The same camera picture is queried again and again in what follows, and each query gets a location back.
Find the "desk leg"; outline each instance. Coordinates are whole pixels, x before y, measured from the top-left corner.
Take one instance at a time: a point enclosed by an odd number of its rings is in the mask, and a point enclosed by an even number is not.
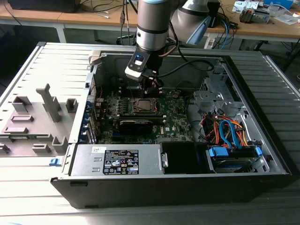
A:
[[[65,36],[65,32],[64,32],[64,25],[63,24],[55,24],[54,27],[56,28],[57,34],[58,34],[58,38],[60,39],[61,43],[66,43],[66,36]]]
[[[218,33],[208,33],[204,48],[211,49],[217,37],[218,37]]]

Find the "white cable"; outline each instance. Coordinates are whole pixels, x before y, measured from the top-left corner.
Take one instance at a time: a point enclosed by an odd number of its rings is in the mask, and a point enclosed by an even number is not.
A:
[[[281,5],[278,5],[278,4],[273,4],[272,6],[278,6],[278,7],[280,7],[280,8],[284,8],[286,11],[288,11],[290,14],[294,14],[294,13],[292,13],[290,10],[288,10],[286,7],[283,7],[283,6],[281,6]]]
[[[101,14],[98,14],[98,13],[95,13],[96,15],[99,15],[99,16],[102,16],[102,17],[104,17],[104,18],[106,18],[106,19],[109,19],[109,16],[107,16],[107,15],[101,15]]]

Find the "gray plastic bracket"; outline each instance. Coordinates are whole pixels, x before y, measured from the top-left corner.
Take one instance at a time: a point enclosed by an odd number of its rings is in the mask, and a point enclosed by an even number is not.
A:
[[[57,153],[66,153],[68,148],[68,140],[66,137],[62,139],[62,142],[60,143],[57,137],[54,137],[54,140],[52,142],[52,146],[54,147],[55,151]]]
[[[59,122],[61,116],[58,114],[57,105],[54,103],[50,93],[50,85],[46,84],[44,88],[37,88],[36,91],[40,94],[44,100],[45,107],[48,109],[48,112],[53,120],[53,122]]]
[[[0,144],[0,153],[6,153],[8,154],[10,151],[9,147],[5,144]]]
[[[52,97],[52,100],[53,100],[53,103],[54,103],[54,105],[55,105],[57,111],[60,111],[60,110],[61,110],[61,107],[60,107],[60,104],[59,104],[59,102],[58,102],[56,96],[53,96],[53,97]],[[43,107],[44,107],[44,109],[46,110],[46,112],[49,111],[45,103],[43,103]]]
[[[18,113],[27,113],[26,105],[31,105],[31,102],[26,96],[17,96],[12,102],[13,107]]]
[[[33,144],[32,150],[35,153],[50,153],[51,149],[47,144]]]
[[[28,129],[26,127],[7,127],[3,132],[10,134],[27,134]]]
[[[76,98],[68,98],[66,102],[66,108],[68,113],[75,113],[78,108],[78,103]]]
[[[24,116],[12,116],[10,119],[13,123],[22,123],[22,122],[32,122],[33,117],[32,115],[24,115]]]
[[[8,142],[8,143],[12,143],[14,142],[14,139],[11,139],[9,136],[0,136],[0,142]]]
[[[39,142],[52,142],[53,136],[52,134],[48,134],[48,136],[37,136],[37,140]]]

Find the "side panel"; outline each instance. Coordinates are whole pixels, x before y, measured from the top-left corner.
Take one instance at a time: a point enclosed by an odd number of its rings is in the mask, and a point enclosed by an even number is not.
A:
[[[77,209],[248,202],[292,176],[188,179],[57,180],[52,185]]]

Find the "floor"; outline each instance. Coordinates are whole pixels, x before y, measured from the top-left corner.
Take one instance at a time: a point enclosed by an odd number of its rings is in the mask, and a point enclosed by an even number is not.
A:
[[[0,28],[0,94],[2,94],[38,41],[58,42],[59,39],[54,28],[11,25],[1,25]],[[66,29],[65,35],[69,43],[113,45],[116,44],[116,38],[120,36],[120,32],[98,31],[98,41],[95,41],[93,30]],[[197,47],[203,48],[204,43],[205,39]],[[244,48],[249,49],[250,47],[251,49],[254,44],[254,41],[247,40]],[[263,44],[260,51],[269,55],[280,68],[286,62],[288,50],[280,42]],[[296,58],[285,72],[298,89],[300,88],[300,83],[297,82],[297,75],[300,74],[299,64],[300,57]]]

